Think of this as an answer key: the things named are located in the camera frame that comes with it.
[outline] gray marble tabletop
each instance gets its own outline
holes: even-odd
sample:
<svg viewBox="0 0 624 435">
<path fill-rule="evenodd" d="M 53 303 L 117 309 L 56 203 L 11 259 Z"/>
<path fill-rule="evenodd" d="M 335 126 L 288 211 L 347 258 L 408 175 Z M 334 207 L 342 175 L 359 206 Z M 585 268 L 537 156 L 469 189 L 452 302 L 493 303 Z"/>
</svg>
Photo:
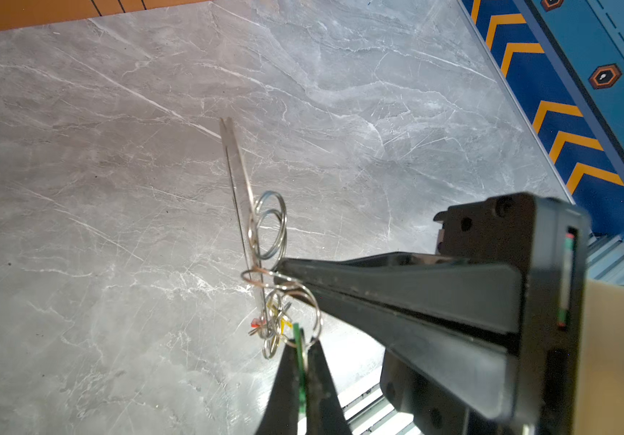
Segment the gray marble tabletop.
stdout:
<svg viewBox="0 0 624 435">
<path fill-rule="evenodd" d="M 0 33 L 0 434 L 247 434 L 275 361 L 217 120 L 294 257 L 563 190 L 454 1 L 217 0 Z M 328 319 L 339 390 L 382 347 Z"/>
</svg>

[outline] metal wire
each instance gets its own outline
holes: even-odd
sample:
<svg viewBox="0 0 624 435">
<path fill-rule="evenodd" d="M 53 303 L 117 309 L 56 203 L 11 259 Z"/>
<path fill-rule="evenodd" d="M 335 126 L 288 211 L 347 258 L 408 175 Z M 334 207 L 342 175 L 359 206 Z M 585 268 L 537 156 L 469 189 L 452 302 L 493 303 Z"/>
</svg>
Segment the metal wire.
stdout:
<svg viewBox="0 0 624 435">
<path fill-rule="evenodd" d="M 262 209 L 264 209 L 264 203 L 270 198 L 276 198 L 278 200 L 279 209 L 269 208 L 262 211 Z M 258 319 L 258 325 L 250 334 L 257 334 L 264 340 L 264 358 L 271 359 L 276 354 L 281 342 L 286 343 L 288 346 L 296 347 L 295 341 L 283 333 L 282 322 L 290 322 L 287 312 L 292 305 L 291 302 L 284 303 L 286 298 L 299 297 L 305 299 L 315 310 L 315 322 L 311 340 L 310 343 L 306 344 L 306 347 L 311 346 L 319 340 L 323 324 L 322 310 L 319 308 L 317 299 L 315 299 L 312 292 L 305 287 L 303 283 L 295 278 L 275 271 L 286 254 L 288 243 L 288 214 L 283 196 L 274 191 L 264 192 L 254 203 L 252 212 L 253 213 L 249 217 L 247 238 L 249 240 L 249 246 L 254 256 L 256 256 L 258 265 L 244 271 L 241 276 L 247 283 L 261 289 L 263 308 L 261 309 L 261 315 Z M 276 218 L 279 222 L 279 230 L 273 245 L 262 253 L 258 234 L 261 223 L 268 216 Z M 275 258 L 275 261 L 270 268 L 265 268 L 261 265 L 263 261 L 271 260 L 272 258 Z M 264 276 L 268 277 L 270 282 L 266 282 Z M 278 278 L 282 283 L 274 283 L 273 280 L 275 278 Z"/>
</svg>

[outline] orange surface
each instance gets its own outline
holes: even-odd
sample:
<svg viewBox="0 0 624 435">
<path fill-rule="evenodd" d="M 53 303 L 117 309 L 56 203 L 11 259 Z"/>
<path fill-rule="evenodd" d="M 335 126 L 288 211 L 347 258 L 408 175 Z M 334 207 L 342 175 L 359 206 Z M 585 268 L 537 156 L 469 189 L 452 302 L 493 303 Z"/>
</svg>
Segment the orange surface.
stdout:
<svg viewBox="0 0 624 435">
<path fill-rule="evenodd" d="M 206 0 L 0 0 L 0 30 L 142 11 Z"/>
<path fill-rule="evenodd" d="M 0 0 L 0 30 L 97 16 L 90 0 Z"/>
</svg>

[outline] green tape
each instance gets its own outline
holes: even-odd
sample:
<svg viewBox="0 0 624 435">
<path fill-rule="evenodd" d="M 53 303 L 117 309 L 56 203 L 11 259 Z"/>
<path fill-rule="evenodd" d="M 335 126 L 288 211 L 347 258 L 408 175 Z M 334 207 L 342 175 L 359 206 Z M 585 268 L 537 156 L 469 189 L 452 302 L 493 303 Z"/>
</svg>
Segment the green tape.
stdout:
<svg viewBox="0 0 624 435">
<path fill-rule="evenodd" d="M 306 413 L 307 404 L 307 389 L 305 388 L 305 364 L 304 364 L 304 341 L 302 338 L 302 329 L 297 323 L 292 324 L 292 335 L 295 337 L 295 346 L 297 347 L 298 354 L 298 370 L 300 374 L 300 389 L 299 389 L 299 401 L 300 401 L 300 413 Z"/>
</svg>

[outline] yellow chevron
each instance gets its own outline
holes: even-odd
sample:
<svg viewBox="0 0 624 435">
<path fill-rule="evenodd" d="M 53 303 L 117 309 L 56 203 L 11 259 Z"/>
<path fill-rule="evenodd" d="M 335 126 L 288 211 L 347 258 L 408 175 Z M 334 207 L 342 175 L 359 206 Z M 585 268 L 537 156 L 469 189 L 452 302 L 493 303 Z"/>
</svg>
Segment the yellow chevron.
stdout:
<svg viewBox="0 0 624 435">
<path fill-rule="evenodd" d="M 508 76 L 512 55 L 515 53 L 544 53 L 544 49 L 537 42 L 508 42 L 506 54 L 503 56 L 503 63 L 500 65 L 503 76 Z"/>
<path fill-rule="evenodd" d="M 562 103 L 555 103 L 552 101 L 542 100 L 539 103 L 539 109 L 537 109 L 537 114 L 534 115 L 534 122 L 532 123 L 532 127 L 534 127 L 534 131 L 536 133 L 539 133 L 539 131 L 542 129 L 542 124 L 544 122 L 544 117 L 546 116 L 546 112 L 565 113 L 566 115 L 573 115 L 573 116 L 583 115 L 577 106 L 571 106 L 570 104 L 562 104 Z"/>
<path fill-rule="evenodd" d="M 604 151 L 602 149 L 602 144 L 600 144 L 599 141 L 596 139 L 593 139 L 591 137 L 579 136 L 577 134 L 572 134 L 568 132 L 559 132 L 556 135 L 556 139 L 553 141 L 551 151 L 549 151 L 549 156 L 551 157 L 551 161 L 553 163 L 556 163 L 556 160 L 558 160 L 558 156 L 561 154 L 563 145 L 565 145 L 566 142 L 592 148 L 594 150 Z"/>
<path fill-rule="evenodd" d="M 474 4 L 471 7 L 471 19 L 476 24 L 476 19 L 479 17 L 479 8 L 481 7 L 481 0 L 474 0 Z"/>
<path fill-rule="evenodd" d="M 568 191 L 571 193 L 571 195 L 575 192 L 575 189 L 578 188 L 578 185 L 580 184 L 580 180 L 583 178 L 583 175 L 591 175 L 592 177 L 609 181 L 610 183 L 614 183 L 615 185 L 624 185 L 624 182 L 621 181 L 621 177 L 618 174 L 608 172 L 607 170 L 603 170 L 600 168 L 595 168 L 594 166 L 589 166 L 584 163 L 576 163 L 575 168 L 573 169 L 573 173 L 568 179 L 568 183 L 566 183 L 566 187 L 568 187 Z"/>
<path fill-rule="evenodd" d="M 489 50 L 493 47 L 493 38 L 496 37 L 496 28 L 501 24 L 526 24 L 526 21 L 522 14 L 491 16 L 491 22 L 488 25 L 488 33 L 486 33 L 486 46 L 488 46 Z"/>
</svg>

